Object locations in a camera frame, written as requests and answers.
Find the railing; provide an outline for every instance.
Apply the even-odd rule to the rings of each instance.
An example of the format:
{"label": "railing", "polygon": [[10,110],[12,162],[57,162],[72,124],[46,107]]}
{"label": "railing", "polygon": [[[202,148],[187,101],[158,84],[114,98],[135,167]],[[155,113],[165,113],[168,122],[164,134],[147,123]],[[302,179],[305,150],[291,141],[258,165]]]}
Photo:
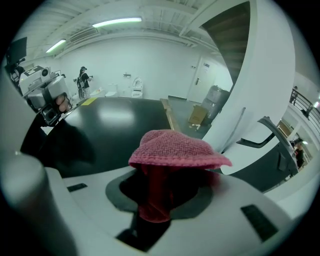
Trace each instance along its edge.
{"label": "railing", "polygon": [[320,135],[320,111],[306,97],[292,89],[290,103],[299,109]]}

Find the red cloth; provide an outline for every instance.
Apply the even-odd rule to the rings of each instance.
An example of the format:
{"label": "red cloth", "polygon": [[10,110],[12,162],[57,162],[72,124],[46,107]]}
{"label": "red cloth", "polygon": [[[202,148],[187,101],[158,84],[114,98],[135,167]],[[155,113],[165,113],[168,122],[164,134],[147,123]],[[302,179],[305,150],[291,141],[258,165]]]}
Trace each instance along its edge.
{"label": "red cloth", "polygon": [[129,159],[129,164],[148,177],[147,200],[138,206],[138,212],[141,218],[153,223],[168,221],[170,210],[178,206],[174,203],[172,187],[167,182],[170,173],[186,168],[201,169],[201,178],[195,177],[195,182],[200,182],[199,186],[213,186],[217,174],[202,170],[232,165],[229,159],[214,152],[205,141],[173,130],[147,132],[141,139],[140,147]]}

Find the white door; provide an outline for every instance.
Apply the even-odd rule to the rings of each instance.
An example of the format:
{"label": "white door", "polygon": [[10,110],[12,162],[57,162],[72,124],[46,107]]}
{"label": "white door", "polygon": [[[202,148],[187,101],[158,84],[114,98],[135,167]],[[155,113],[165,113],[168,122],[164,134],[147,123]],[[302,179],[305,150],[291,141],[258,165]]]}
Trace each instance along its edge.
{"label": "white door", "polygon": [[202,103],[210,87],[214,85],[215,78],[216,65],[212,61],[201,58],[194,81],[189,90],[188,100]]}

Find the gray floor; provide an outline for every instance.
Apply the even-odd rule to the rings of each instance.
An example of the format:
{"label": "gray floor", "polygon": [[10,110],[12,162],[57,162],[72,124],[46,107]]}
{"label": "gray floor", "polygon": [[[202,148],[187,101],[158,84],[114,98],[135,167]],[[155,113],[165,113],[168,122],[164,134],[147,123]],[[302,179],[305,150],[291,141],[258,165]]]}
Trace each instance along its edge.
{"label": "gray floor", "polygon": [[192,126],[192,124],[188,122],[194,110],[194,105],[200,105],[200,103],[173,97],[168,97],[168,100],[181,132],[189,137],[202,139],[209,131],[211,125],[201,125],[199,130],[197,130],[196,126]]}

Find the yellow sticker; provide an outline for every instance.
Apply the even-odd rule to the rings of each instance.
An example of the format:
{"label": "yellow sticker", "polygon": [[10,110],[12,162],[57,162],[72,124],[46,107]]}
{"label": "yellow sticker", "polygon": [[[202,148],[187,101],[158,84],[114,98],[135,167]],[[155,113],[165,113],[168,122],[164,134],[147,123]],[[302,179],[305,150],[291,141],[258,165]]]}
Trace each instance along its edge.
{"label": "yellow sticker", "polygon": [[82,103],[81,106],[88,106],[90,105],[92,102],[94,102],[97,98],[88,98],[84,103]]}

